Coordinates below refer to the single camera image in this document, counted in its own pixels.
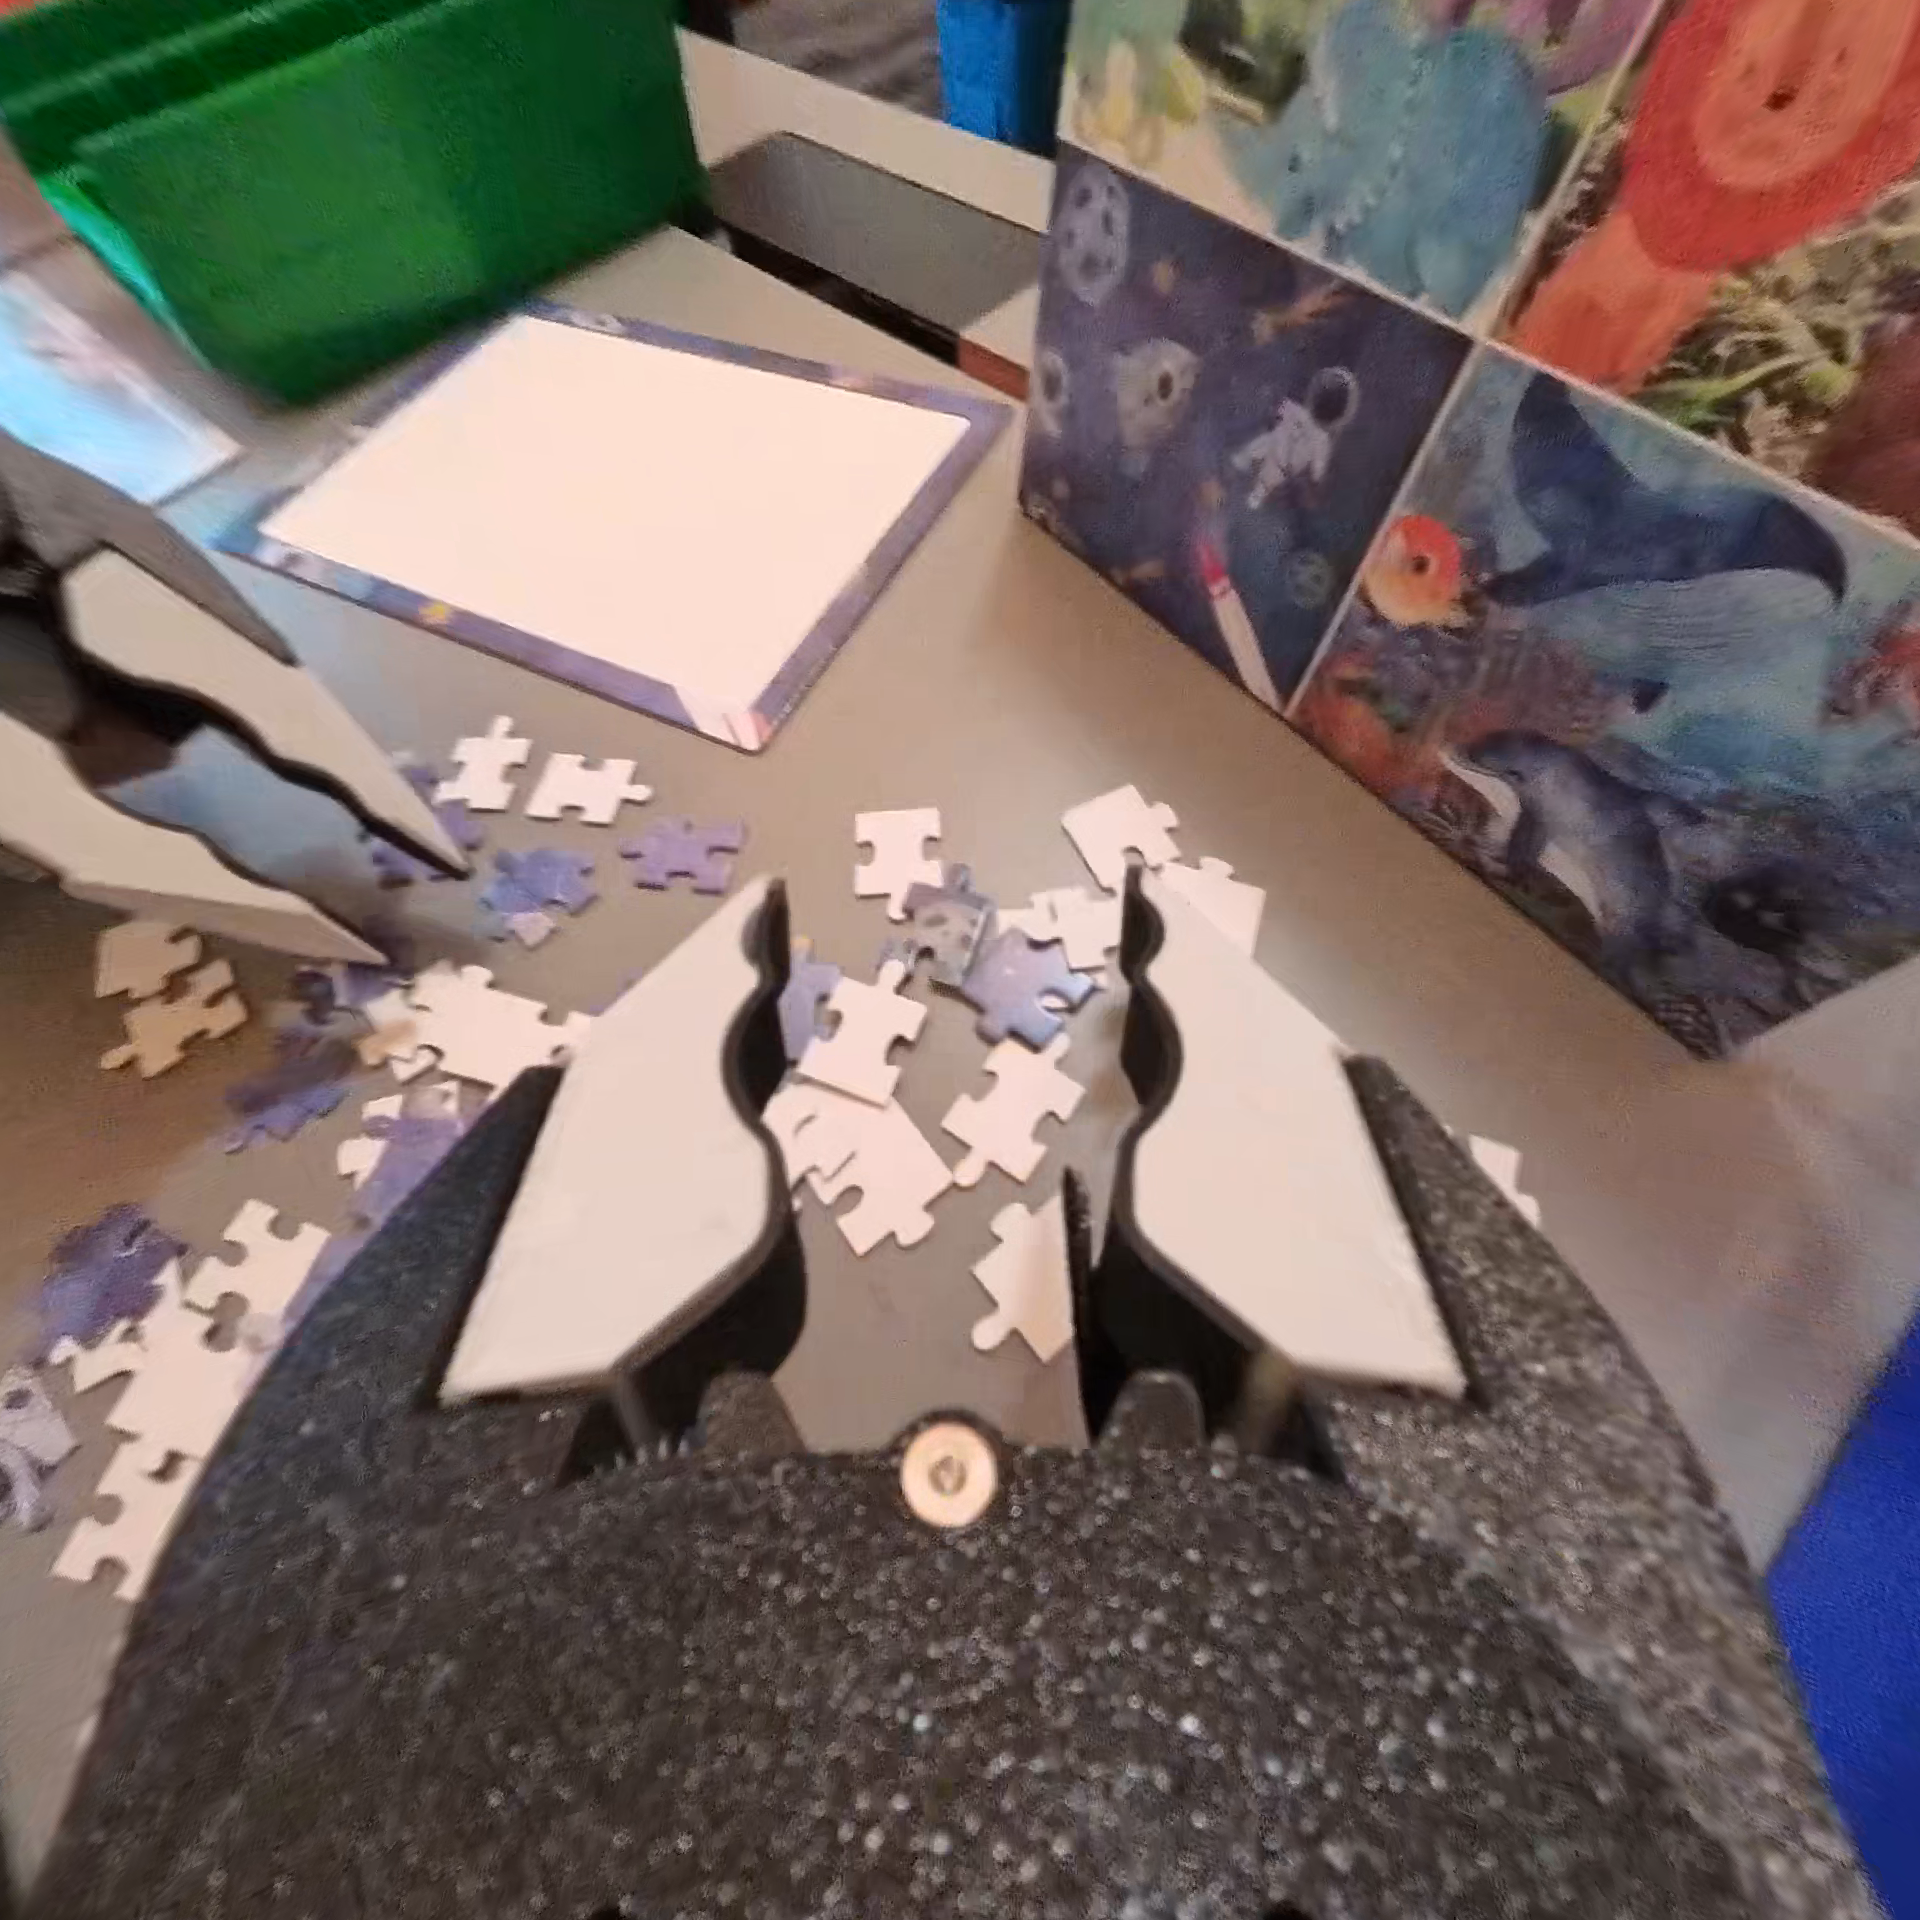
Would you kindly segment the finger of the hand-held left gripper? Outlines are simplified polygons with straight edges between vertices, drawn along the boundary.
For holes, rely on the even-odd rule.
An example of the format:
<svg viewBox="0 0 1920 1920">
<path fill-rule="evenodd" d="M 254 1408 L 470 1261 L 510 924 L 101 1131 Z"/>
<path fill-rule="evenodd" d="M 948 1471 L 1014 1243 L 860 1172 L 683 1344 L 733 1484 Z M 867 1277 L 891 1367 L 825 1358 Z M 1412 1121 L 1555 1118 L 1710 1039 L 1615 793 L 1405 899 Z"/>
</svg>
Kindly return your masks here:
<svg viewBox="0 0 1920 1920">
<path fill-rule="evenodd" d="M 126 553 L 103 547 L 62 582 L 81 653 L 124 683 L 163 689 L 245 737 L 282 776 L 343 801 L 391 848 L 462 878 L 469 857 L 371 731 L 314 679 Z"/>
<path fill-rule="evenodd" d="M 3 717 L 3 844 L 90 905 L 293 957 L 380 965 L 386 952 L 282 887 L 237 870 L 196 833 L 146 821 L 87 785 L 58 742 Z"/>
</svg>

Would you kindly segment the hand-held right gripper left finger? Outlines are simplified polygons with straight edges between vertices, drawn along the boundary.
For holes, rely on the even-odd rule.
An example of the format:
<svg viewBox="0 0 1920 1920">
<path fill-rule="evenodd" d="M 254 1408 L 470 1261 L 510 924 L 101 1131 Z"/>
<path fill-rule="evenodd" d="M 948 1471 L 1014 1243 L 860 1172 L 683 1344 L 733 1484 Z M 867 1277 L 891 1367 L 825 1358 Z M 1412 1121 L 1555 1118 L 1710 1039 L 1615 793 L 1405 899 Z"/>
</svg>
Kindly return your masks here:
<svg viewBox="0 0 1920 1920">
<path fill-rule="evenodd" d="M 612 1385 L 790 1235 L 766 1109 L 787 1076 L 787 888 L 746 880 L 587 1025 L 470 1299 L 439 1400 Z"/>
</svg>

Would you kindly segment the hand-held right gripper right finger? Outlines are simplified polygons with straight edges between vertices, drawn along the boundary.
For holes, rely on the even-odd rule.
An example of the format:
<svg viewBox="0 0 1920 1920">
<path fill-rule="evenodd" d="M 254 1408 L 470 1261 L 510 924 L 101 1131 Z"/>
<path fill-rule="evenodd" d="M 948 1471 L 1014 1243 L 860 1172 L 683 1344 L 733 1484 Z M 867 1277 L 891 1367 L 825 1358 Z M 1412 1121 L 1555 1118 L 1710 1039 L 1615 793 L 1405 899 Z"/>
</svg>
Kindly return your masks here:
<svg viewBox="0 0 1920 1920">
<path fill-rule="evenodd" d="M 1463 1397 L 1468 1368 L 1355 1088 L 1355 1057 L 1164 872 L 1122 891 L 1113 1273 L 1316 1383 Z"/>
</svg>

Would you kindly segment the pile of puzzle pieces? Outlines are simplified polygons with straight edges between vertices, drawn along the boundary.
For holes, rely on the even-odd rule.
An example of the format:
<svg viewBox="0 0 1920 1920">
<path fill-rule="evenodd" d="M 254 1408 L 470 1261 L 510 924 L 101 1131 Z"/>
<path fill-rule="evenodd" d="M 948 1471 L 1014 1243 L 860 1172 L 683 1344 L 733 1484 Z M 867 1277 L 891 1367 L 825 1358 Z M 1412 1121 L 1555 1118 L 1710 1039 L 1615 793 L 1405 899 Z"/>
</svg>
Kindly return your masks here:
<svg viewBox="0 0 1920 1920">
<path fill-rule="evenodd" d="M 1263 910 L 1258 887 L 1218 859 L 1147 869 L 1252 956 Z M 993 1041 L 982 1062 L 989 1085 L 948 1105 L 943 1134 L 964 1150 L 948 1163 L 897 1097 L 878 1099 L 883 1088 L 899 1091 L 899 1065 L 867 1007 L 889 991 L 925 1013 L 906 984 L 921 957 L 947 950 L 943 925 L 973 899 L 967 872 L 948 865 L 899 901 L 906 921 L 874 981 L 794 950 L 779 1000 L 788 1067 L 763 1116 L 790 1188 L 810 1188 L 822 1207 L 854 1198 L 837 1228 L 857 1256 L 885 1240 L 903 1251 L 921 1243 L 934 1204 L 993 1171 L 1014 1184 L 1034 1177 L 1047 1152 L 1045 1127 L 1067 1125 L 1086 1093 L 1066 1062 L 1066 1014 L 1121 952 L 1121 887 L 1067 887 L 1034 896 L 1019 912 L 986 910 L 988 928 L 956 990 Z M 227 1145 L 287 1137 L 330 1113 L 347 1091 L 346 1049 L 402 1084 L 425 1076 L 422 1094 L 371 1101 L 364 1128 L 339 1156 L 369 1240 L 474 1120 L 457 1085 L 499 1094 L 518 1067 L 563 1062 L 563 1041 L 580 1038 L 587 1022 L 549 1019 L 539 1003 L 499 990 L 482 966 L 401 976 L 308 961 L 298 998 L 282 1011 L 277 1065 L 243 1094 Z M 85 1520 L 68 1537 L 54 1560 L 62 1577 L 87 1582 L 98 1566 L 114 1566 L 121 1599 L 143 1591 L 196 1469 L 357 1240 L 306 1224 L 284 1232 L 275 1207 L 247 1201 L 225 1247 L 237 1260 L 186 1261 L 179 1239 L 121 1207 L 54 1251 L 42 1291 L 42 1353 L 4 1371 L 4 1516 L 14 1525 L 44 1523 L 44 1480 L 77 1447 L 50 1397 L 53 1373 L 63 1368 L 73 1395 L 129 1380 L 109 1414 L 121 1444 L 97 1488 L 111 1513 Z"/>
</svg>

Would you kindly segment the white puzzle tray blue rim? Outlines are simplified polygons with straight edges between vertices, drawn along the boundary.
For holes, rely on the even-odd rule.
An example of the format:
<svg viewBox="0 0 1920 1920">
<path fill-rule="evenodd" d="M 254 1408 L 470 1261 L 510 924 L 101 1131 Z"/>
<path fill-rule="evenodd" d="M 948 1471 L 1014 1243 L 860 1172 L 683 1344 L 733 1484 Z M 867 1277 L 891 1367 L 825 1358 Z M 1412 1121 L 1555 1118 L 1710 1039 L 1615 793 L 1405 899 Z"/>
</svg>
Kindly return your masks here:
<svg viewBox="0 0 1920 1920">
<path fill-rule="evenodd" d="M 939 381 L 532 301 L 213 547 L 758 753 L 1010 421 Z"/>
</svg>

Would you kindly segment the green plastic bin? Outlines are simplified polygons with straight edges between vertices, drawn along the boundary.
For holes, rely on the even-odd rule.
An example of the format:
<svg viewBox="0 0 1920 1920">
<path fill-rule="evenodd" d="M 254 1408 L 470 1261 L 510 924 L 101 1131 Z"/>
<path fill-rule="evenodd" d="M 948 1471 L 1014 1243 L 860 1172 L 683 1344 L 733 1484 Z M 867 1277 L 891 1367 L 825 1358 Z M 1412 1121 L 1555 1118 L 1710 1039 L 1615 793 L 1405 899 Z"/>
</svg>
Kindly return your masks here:
<svg viewBox="0 0 1920 1920">
<path fill-rule="evenodd" d="M 703 199 L 659 1 L 4 5 L 4 132 L 209 368 L 308 401 Z"/>
</svg>

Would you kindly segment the space and ocean print box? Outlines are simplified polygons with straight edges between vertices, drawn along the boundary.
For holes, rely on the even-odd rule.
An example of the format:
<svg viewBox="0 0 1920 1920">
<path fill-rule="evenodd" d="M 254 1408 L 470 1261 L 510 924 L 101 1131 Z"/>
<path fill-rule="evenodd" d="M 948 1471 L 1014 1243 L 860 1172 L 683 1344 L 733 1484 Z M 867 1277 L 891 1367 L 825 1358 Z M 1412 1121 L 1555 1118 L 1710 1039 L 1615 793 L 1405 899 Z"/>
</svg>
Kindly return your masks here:
<svg viewBox="0 0 1920 1920">
<path fill-rule="evenodd" d="M 1074 143 L 1019 505 L 1693 1054 L 1915 959 L 1913 540 Z"/>
</svg>

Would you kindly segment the blue plastic bin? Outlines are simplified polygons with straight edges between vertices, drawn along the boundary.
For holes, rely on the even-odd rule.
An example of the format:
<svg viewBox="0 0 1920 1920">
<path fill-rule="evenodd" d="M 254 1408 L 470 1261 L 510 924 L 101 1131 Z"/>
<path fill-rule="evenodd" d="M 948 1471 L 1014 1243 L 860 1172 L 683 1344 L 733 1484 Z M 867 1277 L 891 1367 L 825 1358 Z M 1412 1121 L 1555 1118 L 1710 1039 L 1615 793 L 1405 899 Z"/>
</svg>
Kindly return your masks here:
<svg viewBox="0 0 1920 1920">
<path fill-rule="evenodd" d="M 1766 1573 L 1814 1740 L 1859 1769 L 1915 1745 L 1915 1329 L 1867 1389 Z"/>
</svg>

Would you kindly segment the white-edged grey tabletop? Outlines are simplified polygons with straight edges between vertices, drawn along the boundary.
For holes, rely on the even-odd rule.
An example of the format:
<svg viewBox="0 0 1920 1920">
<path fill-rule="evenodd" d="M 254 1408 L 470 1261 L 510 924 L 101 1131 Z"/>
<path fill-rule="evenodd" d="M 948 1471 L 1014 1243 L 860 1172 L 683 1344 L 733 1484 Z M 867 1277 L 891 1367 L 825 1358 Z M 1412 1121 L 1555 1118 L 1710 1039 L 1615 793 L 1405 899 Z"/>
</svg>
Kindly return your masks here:
<svg viewBox="0 0 1920 1920">
<path fill-rule="evenodd" d="M 708 223 L 754 268 L 1026 399 L 1049 160 L 683 32 Z"/>
</svg>

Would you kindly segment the blue crate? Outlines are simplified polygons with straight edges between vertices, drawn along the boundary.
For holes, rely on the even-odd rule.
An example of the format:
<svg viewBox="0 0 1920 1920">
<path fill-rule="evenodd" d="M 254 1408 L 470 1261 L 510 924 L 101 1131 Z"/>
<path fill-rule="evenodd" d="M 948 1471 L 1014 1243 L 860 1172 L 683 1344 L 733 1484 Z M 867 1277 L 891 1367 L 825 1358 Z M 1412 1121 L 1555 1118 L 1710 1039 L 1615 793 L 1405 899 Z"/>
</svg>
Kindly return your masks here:
<svg viewBox="0 0 1920 1920">
<path fill-rule="evenodd" d="M 1069 1 L 937 1 L 943 121 L 1053 156 Z"/>
</svg>

